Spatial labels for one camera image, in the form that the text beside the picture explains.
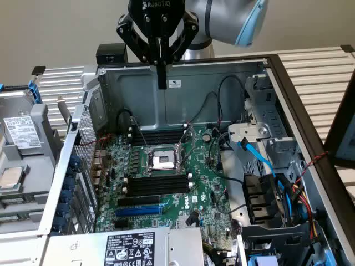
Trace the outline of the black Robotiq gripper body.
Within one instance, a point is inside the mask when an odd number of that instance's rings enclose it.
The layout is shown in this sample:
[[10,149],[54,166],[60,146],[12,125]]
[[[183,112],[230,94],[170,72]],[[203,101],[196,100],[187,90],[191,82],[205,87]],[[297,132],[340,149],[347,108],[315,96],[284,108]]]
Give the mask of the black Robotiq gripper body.
[[184,13],[185,1],[129,1],[128,11],[147,38],[171,37]]

